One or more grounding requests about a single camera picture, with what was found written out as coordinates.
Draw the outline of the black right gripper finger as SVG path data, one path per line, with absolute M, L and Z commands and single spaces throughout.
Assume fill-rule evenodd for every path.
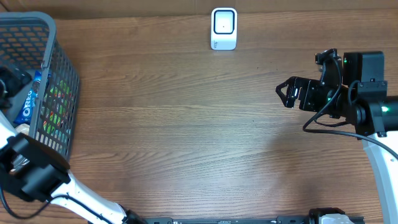
M 297 77 L 288 78 L 285 82 L 277 85 L 275 91 L 282 92 L 283 88 L 286 89 L 286 92 L 294 91 L 297 88 L 296 84 L 295 84 L 296 79 L 297 79 Z
M 285 93 L 282 91 L 282 89 L 276 89 L 275 92 L 286 108 L 293 108 L 295 100 L 299 97 L 298 88 L 287 88 Z

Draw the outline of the green snack packet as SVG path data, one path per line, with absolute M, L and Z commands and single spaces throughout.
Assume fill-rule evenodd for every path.
M 43 129 L 47 134 L 55 137 L 62 143 L 67 143 L 67 134 L 70 134 L 70 112 L 72 103 L 69 97 L 72 96 L 70 87 L 65 81 L 59 80 L 51 85 L 48 93 L 44 95 L 44 103 L 48 108 L 42 107 L 44 114 Z

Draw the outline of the blue Oreo cookie pack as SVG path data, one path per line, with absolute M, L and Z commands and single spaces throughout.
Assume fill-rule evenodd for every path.
M 27 97 L 20 109 L 17 117 L 14 120 L 14 123 L 17 125 L 20 124 L 30 124 L 32 120 L 32 115 L 35 108 L 35 101 L 39 96 L 40 90 L 40 82 L 42 80 L 42 72 L 36 70 L 35 75 L 32 81 L 32 86 L 27 94 Z

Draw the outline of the beige paper-like bag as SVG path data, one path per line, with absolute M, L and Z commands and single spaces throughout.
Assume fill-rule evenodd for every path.
M 18 125 L 16 128 L 15 128 L 15 130 L 18 132 L 18 133 L 23 133 L 23 134 L 25 134 L 25 135 L 29 135 L 29 131 L 30 131 L 30 126 L 28 125 L 28 124 L 20 124 L 20 125 Z

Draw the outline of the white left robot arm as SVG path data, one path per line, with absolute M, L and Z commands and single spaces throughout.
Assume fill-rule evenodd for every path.
M 9 192 L 26 202 L 38 200 L 45 206 L 67 208 L 90 223 L 143 223 L 131 210 L 111 202 L 79 182 L 65 158 L 48 146 L 60 137 L 65 149 L 69 132 L 61 132 L 61 118 L 49 121 L 39 138 L 17 132 L 1 116 L 1 192 Z

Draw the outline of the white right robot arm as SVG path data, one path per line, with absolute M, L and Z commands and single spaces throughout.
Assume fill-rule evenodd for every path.
M 385 223 L 397 223 L 397 97 L 387 94 L 384 54 L 336 49 L 315 55 L 318 80 L 290 77 L 275 92 L 286 108 L 299 100 L 314 115 L 306 133 L 360 140 L 371 163 Z

